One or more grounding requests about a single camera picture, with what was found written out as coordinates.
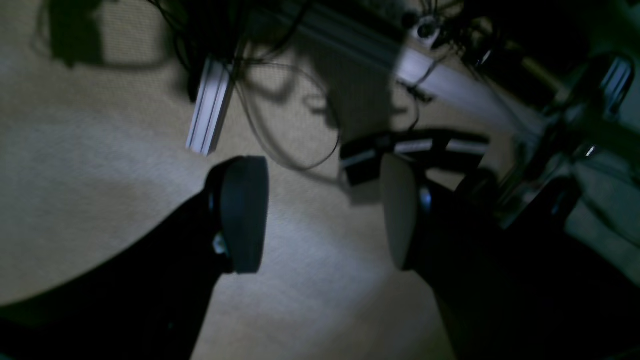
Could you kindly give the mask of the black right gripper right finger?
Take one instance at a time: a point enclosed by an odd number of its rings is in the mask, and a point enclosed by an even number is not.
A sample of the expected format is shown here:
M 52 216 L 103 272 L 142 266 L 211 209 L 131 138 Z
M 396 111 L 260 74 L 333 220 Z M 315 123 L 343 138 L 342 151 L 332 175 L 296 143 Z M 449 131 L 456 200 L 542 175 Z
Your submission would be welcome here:
M 395 155 L 381 162 L 394 265 L 432 289 L 460 360 L 637 360 L 639 287 L 565 232 L 582 192 L 551 180 L 502 228 Z

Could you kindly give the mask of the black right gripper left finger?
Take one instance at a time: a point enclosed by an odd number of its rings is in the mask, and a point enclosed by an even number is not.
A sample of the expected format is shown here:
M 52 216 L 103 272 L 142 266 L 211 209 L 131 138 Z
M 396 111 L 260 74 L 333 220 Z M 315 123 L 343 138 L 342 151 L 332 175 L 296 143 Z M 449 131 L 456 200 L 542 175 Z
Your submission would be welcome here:
M 211 168 L 203 189 L 118 255 L 1 307 L 3 360 L 189 360 L 215 285 L 255 274 L 265 248 L 265 157 Z

